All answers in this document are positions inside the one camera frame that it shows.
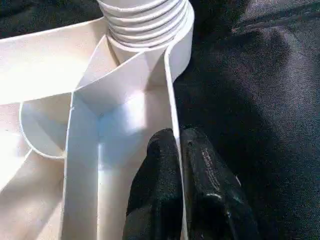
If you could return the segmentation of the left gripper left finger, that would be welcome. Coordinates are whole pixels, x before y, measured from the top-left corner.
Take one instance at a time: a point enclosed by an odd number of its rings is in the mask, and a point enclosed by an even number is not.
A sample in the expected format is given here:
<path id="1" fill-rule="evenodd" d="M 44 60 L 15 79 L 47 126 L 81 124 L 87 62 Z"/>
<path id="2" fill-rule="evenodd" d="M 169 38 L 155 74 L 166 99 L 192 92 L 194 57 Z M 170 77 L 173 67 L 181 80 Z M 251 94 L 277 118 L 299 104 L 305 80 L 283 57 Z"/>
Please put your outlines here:
<path id="1" fill-rule="evenodd" d="M 156 132 L 132 181 L 123 228 L 125 240 L 178 240 L 183 188 L 173 130 Z"/>

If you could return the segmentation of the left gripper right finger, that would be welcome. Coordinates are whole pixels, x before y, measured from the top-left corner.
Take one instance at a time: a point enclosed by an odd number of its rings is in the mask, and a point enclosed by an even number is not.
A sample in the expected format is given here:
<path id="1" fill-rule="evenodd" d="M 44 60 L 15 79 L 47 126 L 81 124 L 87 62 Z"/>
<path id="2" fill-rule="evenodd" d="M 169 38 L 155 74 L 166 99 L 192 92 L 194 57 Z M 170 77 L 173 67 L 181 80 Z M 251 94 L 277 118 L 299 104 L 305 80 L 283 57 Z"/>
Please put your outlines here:
<path id="1" fill-rule="evenodd" d="M 259 240 L 246 195 L 231 169 L 199 128 L 180 135 L 190 240 Z"/>

